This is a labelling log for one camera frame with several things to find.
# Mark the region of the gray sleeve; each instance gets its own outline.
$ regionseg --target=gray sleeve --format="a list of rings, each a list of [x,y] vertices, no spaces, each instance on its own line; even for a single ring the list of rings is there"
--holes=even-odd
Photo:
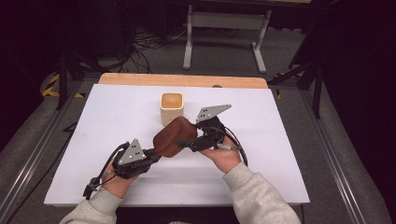
[[[241,224],[300,223],[276,188],[244,163],[235,166],[223,179],[230,187],[233,209]]]
[[[121,202],[121,198],[112,195],[104,188],[100,188],[90,200],[82,201],[71,213],[65,216],[60,224],[116,223],[117,217],[115,212]]]

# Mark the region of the white paper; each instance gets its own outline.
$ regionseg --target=white paper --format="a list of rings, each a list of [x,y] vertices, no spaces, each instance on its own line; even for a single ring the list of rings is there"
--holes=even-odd
[[[94,85],[78,126],[49,188],[45,204],[76,205],[112,151],[137,138],[152,148],[162,128],[163,92],[184,94],[191,122],[202,107],[232,105],[218,115],[244,147],[249,168],[260,172],[287,203],[309,203],[304,181],[270,90]],[[213,206],[231,204],[223,173],[199,152],[185,148],[161,158],[132,184],[123,206]]]

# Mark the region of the hand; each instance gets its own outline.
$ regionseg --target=hand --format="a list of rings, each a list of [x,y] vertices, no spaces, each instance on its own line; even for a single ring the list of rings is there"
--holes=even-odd
[[[233,147],[235,144],[227,136],[224,137],[223,145]],[[212,160],[215,165],[225,174],[230,172],[239,162],[241,157],[238,150],[230,149],[205,149],[201,153]]]
[[[111,161],[110,164],[107,166],[105,173],[114,170],[112,163],[113,161]],[[138,178],[138,175],[131,177],[129,179],[124,179],[117,175],[116,176],[114,175],[115,175],[114,172],[111,172],[110,174],[102,177],[102,183],[105,183],[108,179],[111,178],[111,180],[109,180],[103,185],[103,188],[105,188],[108,192],[110,192],[114,196],[123,198],[125,194],[128,192],[128,189],[131,186],[131,184]]]

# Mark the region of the silver metal plate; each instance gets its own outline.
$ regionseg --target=silver metal plate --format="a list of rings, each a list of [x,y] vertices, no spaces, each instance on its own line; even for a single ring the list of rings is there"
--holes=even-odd
[[[196,121],[200,122],[203,120],[212,119],[217,114],[219,114],[229,108],[231,108],[231,105],[215,105],[215,106],[203,107],[201,109],[201,111],[199,112]]]
[[[137,139],[128,146],[125,153],[122,155],[121,159],[119,160],[119,165],[123,165],[133,161],[141,161],[146,158],[145,153],[143,152],[142,147],[139,144]]]

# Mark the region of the white stand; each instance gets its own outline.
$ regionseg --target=white stand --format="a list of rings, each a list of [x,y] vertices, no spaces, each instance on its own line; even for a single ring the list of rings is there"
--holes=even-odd
[[[189,5],[189,14],[187,17],[187,43],[184,54],[183,69],[191,68],[192,55],[192,27],[212,27],[212,28],[229,28],[244,30],[259,30],[259,37],[256,42],[251,44],[253,53],[256,58],[259,71],[265,73],[265,65],[262,60],[260,48],[268,22],[271,17],[271,11],[267,10],[265,15],[242,15],[227,13],[209,13],[209,12],[192,12],[192,5]]]

